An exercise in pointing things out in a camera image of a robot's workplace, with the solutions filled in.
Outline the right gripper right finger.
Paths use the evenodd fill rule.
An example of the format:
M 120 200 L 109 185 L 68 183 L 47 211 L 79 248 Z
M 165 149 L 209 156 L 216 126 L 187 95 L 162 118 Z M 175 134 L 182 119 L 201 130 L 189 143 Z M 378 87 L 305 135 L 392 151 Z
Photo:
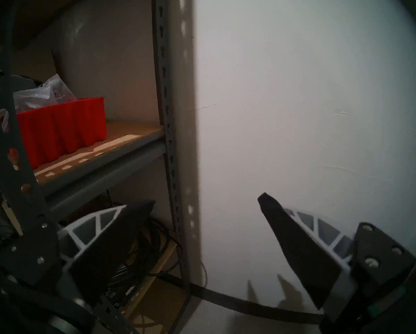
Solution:
M 314 215 L 283 208 L 267 193 L 257 199 L 293 272 L 317 309 L 369 306 L 410 274 L 416 258 L 370 222 L 352 238 Z

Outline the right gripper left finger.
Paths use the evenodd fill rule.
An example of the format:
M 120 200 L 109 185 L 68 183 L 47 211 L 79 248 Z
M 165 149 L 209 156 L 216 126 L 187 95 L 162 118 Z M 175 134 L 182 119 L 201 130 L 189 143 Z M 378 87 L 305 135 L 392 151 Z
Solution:
M 110 279 L 127 259 L 155 200 L 90 213 L 58 229 L 41 220 L 28 233 L 0 250 L 0 267 L 18 282 L 47 293 L 72 291 L 96 305 Z

